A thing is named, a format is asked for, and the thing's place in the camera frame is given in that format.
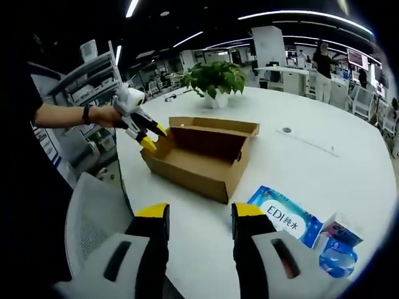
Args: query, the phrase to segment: black sleeve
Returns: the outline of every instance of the black sleeve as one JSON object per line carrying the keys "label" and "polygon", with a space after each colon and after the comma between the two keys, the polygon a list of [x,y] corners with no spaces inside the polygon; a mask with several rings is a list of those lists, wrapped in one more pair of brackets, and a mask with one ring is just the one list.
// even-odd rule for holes
{"label": "black sleeve", "polygon": [[27,62],[17,52],[6,51],[4,66],[6,75],[6,95],[11,101],[12,110],[30,120],[34,119],[42,98],[31,77]]}

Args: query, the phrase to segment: cardboard box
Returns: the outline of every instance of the cardboard box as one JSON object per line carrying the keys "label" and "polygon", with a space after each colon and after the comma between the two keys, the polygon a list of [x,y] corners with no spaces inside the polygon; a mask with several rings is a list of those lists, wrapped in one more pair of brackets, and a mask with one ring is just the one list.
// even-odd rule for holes
{"label": "cardboard box", "polygon": [[215,118],[171,117],[156,151],[141,154],[152,172],[227,204],[249,160],[259,124]]}

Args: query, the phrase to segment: black clothing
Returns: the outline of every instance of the black clothing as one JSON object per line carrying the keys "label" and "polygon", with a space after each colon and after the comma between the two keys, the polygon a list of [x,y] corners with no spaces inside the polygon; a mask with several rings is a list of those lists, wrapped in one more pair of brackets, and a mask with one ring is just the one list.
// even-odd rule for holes
{"label": "black clothing", "polygon": [[328,55],[322,55],[316,51],[313,55],[313,61],[317,63],[317,71],[324,77],[331,79],[330,65],[334,64]]}
{"label": "black clothing", "polygon": [[51,283],[70,280],[64,227],[72,189],[36,138],[31,120],[42,99],[28,66],[10,45],[3,56],[2,147],[6,169],[2,187],[2,220],[6,233],[6,276],[16,298],[53,293]]}

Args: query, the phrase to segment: round white table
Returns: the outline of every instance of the round white table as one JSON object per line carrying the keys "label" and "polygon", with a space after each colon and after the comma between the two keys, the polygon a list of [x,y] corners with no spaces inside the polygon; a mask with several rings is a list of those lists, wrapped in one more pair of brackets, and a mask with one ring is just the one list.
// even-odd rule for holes
{"label": "round white table", "polygon": [[[321,221],[341,212],[356,225],[364,241],[355,248],[358,262],[351,279],[380,245],[397,190],[383,138],[365,121],[308,98],[251,87],[244,95],[230,96],[229,105],[219,110],[204,108],[203,99],[193,92],[171,103],[161,96],[142,108],[165,128],[170,116],[261,124],[251,140],[247,169],[227,206],[152,174],[137,142],[117,130],[122,179],[133,211],[170,203],[166,274],[185,298],[239,298],[231,203],[247,202],[260,185],[283,193]],[[285,127],[292,133],[283,133]]]}

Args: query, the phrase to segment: wristwatch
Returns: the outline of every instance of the wristwatch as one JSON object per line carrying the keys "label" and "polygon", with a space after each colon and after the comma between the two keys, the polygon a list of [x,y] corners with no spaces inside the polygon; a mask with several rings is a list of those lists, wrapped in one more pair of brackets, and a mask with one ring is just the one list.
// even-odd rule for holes
{"label": "wristwatch", "polygon": [[83,109],[83,115],[82,115],[82,119],[85,122],[85,125],[89,125],[91,124],[90,120],[89,120],[89,110],[90,108],[92,108],[93,105],[87,105],[84,109]]}

